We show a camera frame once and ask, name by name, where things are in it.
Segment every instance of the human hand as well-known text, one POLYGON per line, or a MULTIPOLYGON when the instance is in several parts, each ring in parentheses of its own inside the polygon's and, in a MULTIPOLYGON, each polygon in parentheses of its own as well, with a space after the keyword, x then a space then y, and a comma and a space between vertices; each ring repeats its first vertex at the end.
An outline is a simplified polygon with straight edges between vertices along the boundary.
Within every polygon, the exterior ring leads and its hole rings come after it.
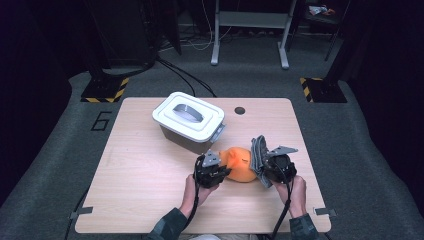
MULTIPOLYGON (((272 184, 277 189, 278 194, 280 195, 281 201, 285 203, 288 198, 287 186, 284 183, 274 182, 272 184)), ((306 212, 306 181, 299 175, 296 175, 292 182, 289 183, 290 186, 293 186, 291 195, 290 195, 290 215, 292 218, 297 218, 305 215, 306 212)))
MULTIPOLYGON (((219 187, 218 185, 215 185, 211 188, 199 188, 199 202, 198 206, 201 206, 206 199, 208 198, 209 194, 211 194, 213 191, 215 191, 219 187)), ((194 182, 193 175, 190 174, 186 178, 186 185, 184 189, 184 196, 183 201, 180 206, 180 211, 186 216, 187 218, 190 216, 191 211, 193 210, 193 204, 194 204, 194 198, 196 197, 196 183, 194 182)))

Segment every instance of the gray carpet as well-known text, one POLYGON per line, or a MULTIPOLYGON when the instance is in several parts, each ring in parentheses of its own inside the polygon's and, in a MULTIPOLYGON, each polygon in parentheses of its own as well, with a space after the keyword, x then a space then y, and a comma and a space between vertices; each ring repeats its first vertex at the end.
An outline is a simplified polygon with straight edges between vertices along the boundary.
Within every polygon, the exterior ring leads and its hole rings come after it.
MULTIPOLYGON (((219 65, 210 65, 212 47, 183 47, 160 56, 208 83, 218 97, 288 98, 292 101, 326 206, 334 240, 423 239, 424 220, 405 184, 388 167, 370 140, 355 96, 339 85, 348 103, 308 103, 299 78, 324 77, 329 45, 322 37, 299 35, 288 53, 290 69, 281 69, 278 38, 246 38, 221 45, 219 65)), ((125 72, 119 69, 112 72, 125 72)), ((211 97, 189 80, 198 97, 211 97)), ((73 94, 50 138, 0 209, 0 239, 63 239, 68 215, 90 185, 121 101, 81 103, 88 73, 70 79, 73 94), (90 131, 100 112, 110 119, 105 131, 90 131)), ((166 97, 190 87, 159 63, 131 77, 126 97, 166 97)), ((140 239, 140 235, 82 235, 71 228, 69 239, 140 239)))

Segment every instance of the person's arm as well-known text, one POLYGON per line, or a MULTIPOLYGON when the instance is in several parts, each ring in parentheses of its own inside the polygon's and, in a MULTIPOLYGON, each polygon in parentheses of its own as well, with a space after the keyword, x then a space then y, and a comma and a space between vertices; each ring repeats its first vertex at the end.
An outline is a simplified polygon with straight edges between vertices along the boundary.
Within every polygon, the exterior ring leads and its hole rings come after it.
MULTIPOLYGON (((211 188, 199 188, 199 202, 201 206, 209 194, 215 191, 219 185, 211 188)), ((156 223, 153 230, 146 236, 145 239, 158 239, 158 240, 173 240, 178 239, 181 232, 184 230, 191 211, 193 210, 194 198, 196 196, 196 184, 193 175, 188 175, 186 178, 186 185, 184 189, 184 196, 179 209, 174 208, 165 216, 163 216, 158 223, 156 223)))
MULTIPOLYGON (((290 219, 290 232, 292 240, 318 240, 318 231, 312 222, 311 217, 306 211, 306 181, 301 176, 295 176, 293 181, 293 189, 290 196, 289 212, 292 217, 290 219)), ((278 191, 283 203, 287 201, 287 186, 283 183, 272 181, 272 184, 278 191)))

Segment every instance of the sleeve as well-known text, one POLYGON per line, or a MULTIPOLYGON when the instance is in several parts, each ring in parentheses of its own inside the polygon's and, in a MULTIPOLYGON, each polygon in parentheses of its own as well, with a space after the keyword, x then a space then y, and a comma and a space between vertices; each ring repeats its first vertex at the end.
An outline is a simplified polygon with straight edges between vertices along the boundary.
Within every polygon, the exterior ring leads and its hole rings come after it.
POLYGON ((292 240, 321 239, 308 213, 301 217, 290 219, 290 232, 292 240))
POLYGON ((172 209, 156 223, 144 239, 176 240, 184 230, 187 218, 177 208, 172 209))

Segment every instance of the table top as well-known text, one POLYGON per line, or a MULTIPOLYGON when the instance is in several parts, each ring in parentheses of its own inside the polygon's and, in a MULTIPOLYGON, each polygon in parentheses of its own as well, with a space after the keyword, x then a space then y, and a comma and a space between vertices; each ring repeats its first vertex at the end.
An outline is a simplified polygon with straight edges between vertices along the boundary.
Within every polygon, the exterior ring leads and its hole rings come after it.
MULTIPOLYGON (((173 207, 179 207, 185 178, 193 173, 197 154, 166 139, 152 117, 165 98, 126 98, 112 128, 83 207, 79 233, 148 233, 173 207)), ((211 150, 250 150, 263 135, 268 149, 297 148, 290 153, 298 175, 307 182, 306 208, 319 232, 328 232, 328 215, 316 215, 324 201, 292 104, 283 98, 201 98, 225 112, 224 132, 211 150), (235 113, 243 107, 245 113, 235 113)), ((183 233, 271 233, 284 208, 274 187, 224 180, 197 209, 183 233)), ((279 231, 289 232, 287 214, 279 231)))

